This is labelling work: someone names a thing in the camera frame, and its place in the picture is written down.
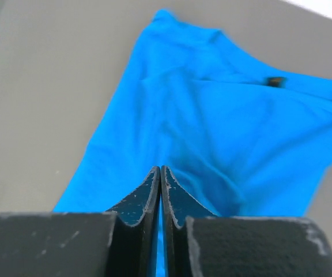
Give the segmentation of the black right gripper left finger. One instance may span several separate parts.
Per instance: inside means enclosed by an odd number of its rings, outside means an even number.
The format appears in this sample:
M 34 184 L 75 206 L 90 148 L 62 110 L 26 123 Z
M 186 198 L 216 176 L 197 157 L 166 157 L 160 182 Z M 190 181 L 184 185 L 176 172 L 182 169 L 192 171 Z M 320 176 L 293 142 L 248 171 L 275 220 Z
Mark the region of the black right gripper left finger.
M 155 276 L 160 169 L 104 212 L 0 213 L 0 276 Z

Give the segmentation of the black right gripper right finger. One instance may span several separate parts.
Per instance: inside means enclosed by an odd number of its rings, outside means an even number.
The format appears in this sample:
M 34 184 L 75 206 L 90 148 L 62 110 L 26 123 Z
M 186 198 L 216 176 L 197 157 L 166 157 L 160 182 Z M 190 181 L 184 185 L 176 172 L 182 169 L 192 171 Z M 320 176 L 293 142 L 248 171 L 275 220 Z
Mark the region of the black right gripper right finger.
M 324 232 L 302 217 L 219 217 L 161 168 L 166 276 L 332 276 Z

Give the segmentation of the blue t shirt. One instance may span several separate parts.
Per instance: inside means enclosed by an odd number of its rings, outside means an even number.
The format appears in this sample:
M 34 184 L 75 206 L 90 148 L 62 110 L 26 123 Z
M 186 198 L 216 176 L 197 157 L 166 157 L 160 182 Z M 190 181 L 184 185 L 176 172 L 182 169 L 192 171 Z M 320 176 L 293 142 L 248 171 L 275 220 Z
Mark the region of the blue t shirt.
M 161 10 L 54 210 L 103 212 L 167 166 L 219 217 L 304 218 L 331 164 L 331 79 L 273 68 L 221 30 Z

